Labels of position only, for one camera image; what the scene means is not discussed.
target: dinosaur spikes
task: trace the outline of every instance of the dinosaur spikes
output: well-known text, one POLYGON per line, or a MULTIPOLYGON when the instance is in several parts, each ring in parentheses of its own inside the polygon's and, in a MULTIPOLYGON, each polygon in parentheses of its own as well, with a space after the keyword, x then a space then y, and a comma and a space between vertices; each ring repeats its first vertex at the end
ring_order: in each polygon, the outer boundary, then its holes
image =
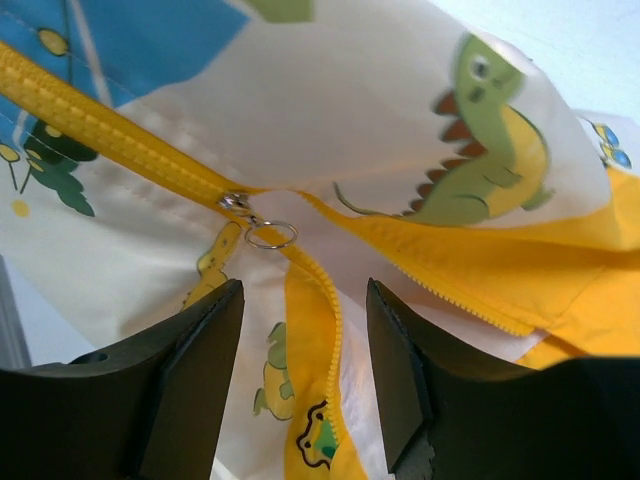
POLYGON ((424 205, 424 200, 422 199, 414 200, 409 204, 409 206, 411 207, 411 210, 413 210, 414 212, 419 212, 420 209, 422 208, 422 205, 424 205))
POLYGON ((482 146, 480 142, 474 140, 473 142, 465 145, 460 150, 458 150, 458 155, 462 155, 463 157, 475 158, 479 157, 483 153, 487 151, 486 148, 482 146))
POLYGON ((461 119, 453 122, 442 134, 442 137, 440 137, 443 142, 455 142, 457 140, 466 140, 469 138, 473 138, 469 131, 469 127, 467 127, 461 119))
POLYGON ((433 183, 423 183, 422 185, 418 185, 417 188, 418 195, 422 198, 428 196, 431 193, 431 190, 433 190, 433 183))
POLYGON ((463 163, 466 163, 468 159, 466 158, 449 158, 447 160, 443 160, 440 164, 446 168, 447 170, 453 170, 454 168, 458 168, 463 163))
POLYGON ((457 115, 458 114, 458 105, 456 105, 456 98, 453 94, 453 91, 447 93, 444 97, 440 99, 440 101, 436 104, 434 111, 438 115, 457 115))
POLYGON ((429 177, 429 180, 431 180, 433 183, 436 183, 446 174, 446 170, 429 170, 427 172, 427 177, 429 177))

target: zipper pull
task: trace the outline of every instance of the zipper pull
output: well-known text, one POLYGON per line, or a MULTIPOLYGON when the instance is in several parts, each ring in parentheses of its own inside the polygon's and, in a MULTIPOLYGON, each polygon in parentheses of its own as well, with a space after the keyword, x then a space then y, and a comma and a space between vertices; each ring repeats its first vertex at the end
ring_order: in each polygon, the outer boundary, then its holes
POLYGON ((280 250, 293 245, 298 239, 298 229, 290 223, 280 220, 267 221, 256 213, 251 204, 249 203, 249 195, 242 192, 228 192, 218 204, 225 210, 237 215, 241 218, 246 218, 249 222, 249 228, 244 232, 245 241, 255 248, 262 250, 280 250), (257 232, 262 228, 276 227, 286 230, 288 233, 288 240, 277 245, 269 245, 256 241, 257 232))

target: dinosaur print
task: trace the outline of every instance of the dinosaur print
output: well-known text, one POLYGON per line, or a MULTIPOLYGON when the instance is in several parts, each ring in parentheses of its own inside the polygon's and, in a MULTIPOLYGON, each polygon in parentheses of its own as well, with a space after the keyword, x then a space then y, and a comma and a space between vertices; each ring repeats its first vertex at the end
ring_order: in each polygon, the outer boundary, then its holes
POLYGON ((287 370, 287 325, 277 323, 269 334, 271 346, 264 364, 264 388, 258 389, 253 401, 253 414, 269 410, 278 420, 293 417, 295 397, 287 370))
MULTIPOLYGON (((516 208, 530 211, 554 194, 544 186, 549 151, 542 134, 508 102, 524 84, 524 75, 474 35, 465 38, 455 68, 455 88, 436 105, 439 115, 455 120, 441 137, 464 141, 459 157, 427 172, 417 187, 419 199, 398 216, 435 225, 465 226, 502 216, 516 208)), ((361 215, 382 215, 357 208, 334 183, 338 199, 361 215)))
POLYGON ((338 449, 327 418, 327 401, 314 405, 307 412, 307 428, 296 440, 304 462, 311 468, 331 468, 338 449))
POLYGON ((227 223, 216 237, 211 249, 200 257, 197 265, 200 282, 187 295, 182 306, 183 310, 227 281, 227 276, 222 269, 235 250, 241 233, 240 225, 235 222, 227 223))

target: yellow zipper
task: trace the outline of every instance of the yellow zipper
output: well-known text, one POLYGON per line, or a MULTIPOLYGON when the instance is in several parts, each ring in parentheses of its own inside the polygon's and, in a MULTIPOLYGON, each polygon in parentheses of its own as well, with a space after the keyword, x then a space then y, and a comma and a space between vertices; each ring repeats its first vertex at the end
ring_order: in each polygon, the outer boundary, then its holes
POLYGON ((433 272, 422 267, 420 262, 416 261, 417 255, 413 255, 406 249, 401 251, 400 249, 389 248, 390 245, 399 245, 401 243, 401 239, 392 237, 394 235, 393 229, 382 226, 379 229, 375 229, 375 223, 373 223, 375 219, 373 218, 368 218, 369 223, 363 224, 357 218, 349 218, 336 212, 308 193, 297 193, 333 223, 357 235, 364 242, 375 248, 425 290, 511 335, 526 336, 534 330, 532 327, 505 315, 500 310, 480 303, 476 298, 441 280, 433 272))
MULTIPOLYGON (((0 94, 35 117, 140 176, 200 205, 215 210, 245 229, 244 218, 223 208, 230 192, 255 195, 264 189, 232 182, 173 148, 115 111, 53 76, 0 42, 0 94)), ((255 235, 270 245, 288 239, 272 228, 255 235)), ((347 435, 340 412, 339 367, 342 350, 342 311, 335 285, 307 253, 291 245, 281 252, 316 279, 335 315, 335 342, 327 376, 328 417, 338 444, 347 435)))

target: bag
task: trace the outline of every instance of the bag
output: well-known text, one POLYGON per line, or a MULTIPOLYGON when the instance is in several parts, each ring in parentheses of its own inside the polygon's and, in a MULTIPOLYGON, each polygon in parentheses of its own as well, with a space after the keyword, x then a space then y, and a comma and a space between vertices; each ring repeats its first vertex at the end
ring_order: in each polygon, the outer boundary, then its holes
POLYGON ((370 276, 506 360, 640 350, 637 126, 429 2, 7 0, 0 40, 0 252, 61 315, 245 285, 212 478, 387 478, 370 276))

